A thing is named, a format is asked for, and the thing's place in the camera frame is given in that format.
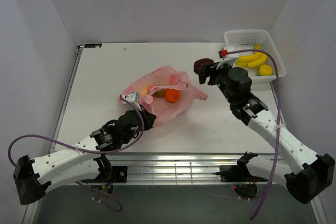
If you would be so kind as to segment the dark purple fake fruit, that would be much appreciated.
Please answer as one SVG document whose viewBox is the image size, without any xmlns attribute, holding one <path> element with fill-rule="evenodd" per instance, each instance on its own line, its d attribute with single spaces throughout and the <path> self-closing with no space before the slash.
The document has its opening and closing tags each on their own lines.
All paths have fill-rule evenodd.
<svg viewBox="0 0 336 224">
<path fill-rule="evenodd" d="M 200 60 L 197 60 L 194 62 L 194 65 L 193 65 L 193 71 L 196 73 L 196 74 L 199 74 L 200 70 L 202 69 L 202 67 L 205 65 L 205 64 L 213 64 L 214 61 L 212 59 L 209 59 L 209 58 L 202 58 Z"/>
</svg>

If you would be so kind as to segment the pink plastic bag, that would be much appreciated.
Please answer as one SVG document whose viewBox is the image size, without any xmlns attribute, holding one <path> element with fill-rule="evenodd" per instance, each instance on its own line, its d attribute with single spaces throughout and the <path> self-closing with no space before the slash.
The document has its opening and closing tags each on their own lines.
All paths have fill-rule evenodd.
<svg viewBox="0 0 336 224">
<path fill-rule="evenodd" d="M 205 101 L 207 94 L 191 84 L 185 71 L 171 66 L 160 67 L 125 88 L 124 97 L 137 92 L 140 104 L 156 115 L 155 123 L 166 123 L 193 105 L 195 99 Z"/>
</svg>

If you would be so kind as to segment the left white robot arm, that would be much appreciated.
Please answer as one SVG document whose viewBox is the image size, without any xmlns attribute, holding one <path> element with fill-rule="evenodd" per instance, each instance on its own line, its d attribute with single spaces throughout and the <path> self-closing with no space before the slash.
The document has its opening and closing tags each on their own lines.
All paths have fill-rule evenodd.
<svg viewBox="0 0 336 224">
<path fill-rule="evenodd" d="M 110 120 L 75 145 L 54 153 L 18 159 L 13 179 L 21 205 L 40 200 L 51 190 L 77 181 L 83 183 L 125 182 L 120 172 L 124 166 L 113 167 L 106 153 L 115 153 L 134 142 L 153 127 L 156 115 L 145 109 L 129 110 L 117 120 Z"/>
</svg>

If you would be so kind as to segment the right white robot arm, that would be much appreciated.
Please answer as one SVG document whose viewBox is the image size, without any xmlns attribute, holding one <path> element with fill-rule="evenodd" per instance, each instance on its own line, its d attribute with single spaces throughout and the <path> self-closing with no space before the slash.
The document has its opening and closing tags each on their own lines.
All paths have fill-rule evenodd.
<svg viewBox="0 0 336 224">
<path fill-rule="evenodd" d="M 252 93 L 252 80 L 245 69 L 201 59 L 194 63 L 194 72 L 200 84 L 217 86 L 232 114 L 269 143 L 275 157 L 282 157 L 286 162 L 285 165 L 276 161 L 267 163 L 255 153 L 245 153 L 237 162 L 240 179 L 271 176 L 303 204 L 332 184 L 335 160 L 329 154 L 320 155 L 305 146 L 277 122 L 266 104 Z"/>
</svg>

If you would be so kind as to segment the orange fake tangerine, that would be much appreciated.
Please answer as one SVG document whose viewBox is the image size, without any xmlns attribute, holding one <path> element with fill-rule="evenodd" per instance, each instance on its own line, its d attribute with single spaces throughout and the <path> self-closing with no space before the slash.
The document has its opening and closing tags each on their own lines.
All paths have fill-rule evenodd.
<svg viewBox="0 0 336 224">
<path fill-rule="evenodd" d="M 176 103 L 181 97 L 180 90 L 166 89 L 164 98 L 168 103 Z"/>
</svg>

